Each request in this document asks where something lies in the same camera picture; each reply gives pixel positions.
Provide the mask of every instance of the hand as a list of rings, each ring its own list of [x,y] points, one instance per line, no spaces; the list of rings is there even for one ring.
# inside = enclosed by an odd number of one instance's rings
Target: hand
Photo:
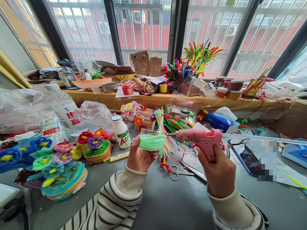
[[[209,185],[208,192],[216,198],[225,198],[234,191],[236,165],[225,155],[218,144],[213,145],[213,151],[216,164],[211,163],[199,148],[198,159],[205,171]]]
[[[137,172],[146,173],[149,166],[158,159],[156,152],[159,151],[147,151],[139,147],[140,136],[137,137],[135,142],[130,146],[130,153],[128,156],[127,167]]]

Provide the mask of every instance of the smartphone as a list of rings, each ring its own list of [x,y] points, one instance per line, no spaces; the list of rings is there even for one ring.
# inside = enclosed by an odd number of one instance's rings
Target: smartphone
[[[261,163],[245,143],[232,145],[232,150],[250,175],[255,177],[260,175]]]

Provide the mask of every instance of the woven basket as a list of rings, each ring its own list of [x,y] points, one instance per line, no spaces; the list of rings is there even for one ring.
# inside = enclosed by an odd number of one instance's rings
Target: woven basket
[[[149,117],[154,111],[152,109],[146,109],[146,111],[139,112],[142,116],[136,115],[136,118],[142,119],[142,124],[135,124],[134,128],[136,130],[140,130],[140,126],[146,126],[146,129],[154,130],[154,126],[156,124],[156,121],[151,121]]]

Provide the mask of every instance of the glue gun nozzle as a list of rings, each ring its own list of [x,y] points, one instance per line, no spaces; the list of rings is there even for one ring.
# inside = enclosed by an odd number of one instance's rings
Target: glue gun nozzle
[[[175,133],[173,133],[173,134],[167,134],[167,136],[176,136],[176,134]]]

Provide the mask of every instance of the person's left hand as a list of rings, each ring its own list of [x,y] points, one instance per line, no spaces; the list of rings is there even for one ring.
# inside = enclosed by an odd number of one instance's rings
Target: person's left hand
[[[155,153],[159,151],[147,151],[139,147],[140,136],[131,144],[127,167],[137,172],[146,173],[150,165],[158,159]]]

